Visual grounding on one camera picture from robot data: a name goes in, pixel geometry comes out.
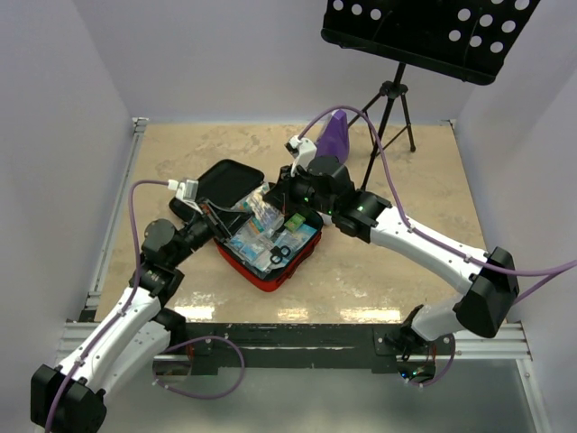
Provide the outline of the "green small box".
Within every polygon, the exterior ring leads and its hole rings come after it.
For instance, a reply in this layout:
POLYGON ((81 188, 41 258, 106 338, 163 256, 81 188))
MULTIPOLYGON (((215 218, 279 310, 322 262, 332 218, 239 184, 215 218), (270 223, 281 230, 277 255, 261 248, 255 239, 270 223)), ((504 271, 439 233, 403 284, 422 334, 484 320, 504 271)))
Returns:
POLYGON ((284 226, 290 231, 297 231, 306 221, 306 218, 299 213, 293 214, 284 224, 284 226))

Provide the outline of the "black handled scissors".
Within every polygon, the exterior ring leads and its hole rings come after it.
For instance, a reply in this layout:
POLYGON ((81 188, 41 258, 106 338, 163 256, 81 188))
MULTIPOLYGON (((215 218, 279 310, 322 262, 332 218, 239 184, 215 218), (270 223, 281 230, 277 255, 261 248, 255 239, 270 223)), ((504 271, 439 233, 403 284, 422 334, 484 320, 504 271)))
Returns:
POLYGON ((288 259, 291 255, 291 249, 286 246, 274 246, 270 250, 270 262, 273 264, 280 264, 283 260, 288 259))

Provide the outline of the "bandage packets pile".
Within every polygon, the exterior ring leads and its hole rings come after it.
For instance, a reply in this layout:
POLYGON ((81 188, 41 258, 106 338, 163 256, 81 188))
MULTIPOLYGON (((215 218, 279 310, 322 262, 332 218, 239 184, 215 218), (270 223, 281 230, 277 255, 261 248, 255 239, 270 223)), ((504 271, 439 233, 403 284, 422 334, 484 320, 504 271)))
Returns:
POLYGON ((264 200, 264 196, 269 191, 270 185, 263 183, 233 206, 233 210, 253 213, 239 234, 257 238, 263 234, 274 232, 284 223, 284 215, 264 200))

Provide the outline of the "blue pouch packet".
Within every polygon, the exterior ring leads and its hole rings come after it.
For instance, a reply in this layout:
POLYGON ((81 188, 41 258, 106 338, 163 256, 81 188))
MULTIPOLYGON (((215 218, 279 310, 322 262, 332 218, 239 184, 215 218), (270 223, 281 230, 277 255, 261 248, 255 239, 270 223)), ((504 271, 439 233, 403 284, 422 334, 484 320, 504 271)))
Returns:
POLYGON ((295 253, 312 239, 317 232, 316 228, 303 224, 295 231, 289 231, 288 229, 283 231, 278 238, 278 243, 281 248, 287 247, 291 253, 295 253))

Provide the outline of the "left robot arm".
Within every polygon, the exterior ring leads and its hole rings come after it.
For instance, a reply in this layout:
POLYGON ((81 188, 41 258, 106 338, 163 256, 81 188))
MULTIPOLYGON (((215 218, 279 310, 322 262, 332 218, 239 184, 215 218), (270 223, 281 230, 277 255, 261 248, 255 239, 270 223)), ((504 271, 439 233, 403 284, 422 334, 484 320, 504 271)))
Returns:
POLYGON ((113 396, 145 364, 186 345, 185 318, 166 306, 184 279, 179 265, 206 243, 230 239, 251 216, 204 201, 181 228, 167 219, 149 223, 115 306, 56 366, 33 374, 32 422, 47 432, 97 432, 113 396))

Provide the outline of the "red black medicine case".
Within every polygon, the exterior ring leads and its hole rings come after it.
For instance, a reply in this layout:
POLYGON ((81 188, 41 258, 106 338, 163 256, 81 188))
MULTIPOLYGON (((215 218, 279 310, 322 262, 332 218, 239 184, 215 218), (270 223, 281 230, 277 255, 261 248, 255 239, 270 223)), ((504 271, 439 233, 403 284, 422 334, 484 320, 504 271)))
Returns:
POLYGON ((273 292, 291 278, 319 243, 323 220, 309 210, 285 215, 264 201, 271 189, 264 174, 238 161, 221 160, 198 179, 170 180, 169 203, 183 222, 200 218, 203 201, 214 210, 232 210, 249 219, 224 241, 219 253, 258 289, 273 292))

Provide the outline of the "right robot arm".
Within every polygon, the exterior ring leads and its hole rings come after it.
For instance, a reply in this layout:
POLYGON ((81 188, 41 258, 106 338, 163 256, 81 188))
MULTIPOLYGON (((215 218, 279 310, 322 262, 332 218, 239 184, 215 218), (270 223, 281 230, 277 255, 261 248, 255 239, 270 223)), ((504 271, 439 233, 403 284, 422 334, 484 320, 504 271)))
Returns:
POLYGON ((437 338, 461 330, 493 338, 519 294, 508 251, 486 253, 403 220, 398 206, 356 188, 335 157, 315 157, 307 168, 282 167, 265 200, 281 211, 326 215, 343 234, 399 253, 457 291, 456 299, 411 311, 389 339, 400 350, 420 355, 437 338))

